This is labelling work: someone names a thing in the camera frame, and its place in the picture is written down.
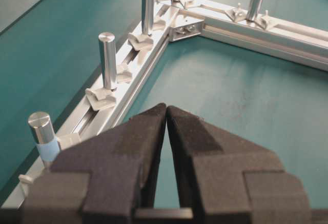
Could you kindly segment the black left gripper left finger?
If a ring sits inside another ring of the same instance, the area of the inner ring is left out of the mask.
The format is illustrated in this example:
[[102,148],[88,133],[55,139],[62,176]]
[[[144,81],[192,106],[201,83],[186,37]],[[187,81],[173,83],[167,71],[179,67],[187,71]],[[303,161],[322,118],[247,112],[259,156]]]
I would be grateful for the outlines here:
[[153,207],[166,108],[61,151],[31,186],[23,223],[131,223],[137,208]]

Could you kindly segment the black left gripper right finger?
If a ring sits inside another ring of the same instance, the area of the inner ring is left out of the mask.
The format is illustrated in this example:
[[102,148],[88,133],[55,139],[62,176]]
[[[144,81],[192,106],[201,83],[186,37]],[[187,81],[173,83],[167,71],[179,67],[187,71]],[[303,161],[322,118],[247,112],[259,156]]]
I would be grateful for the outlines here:
[[179,202],[198,223],[310,223],[302,182],[277,154],[175,106],[167,125]]

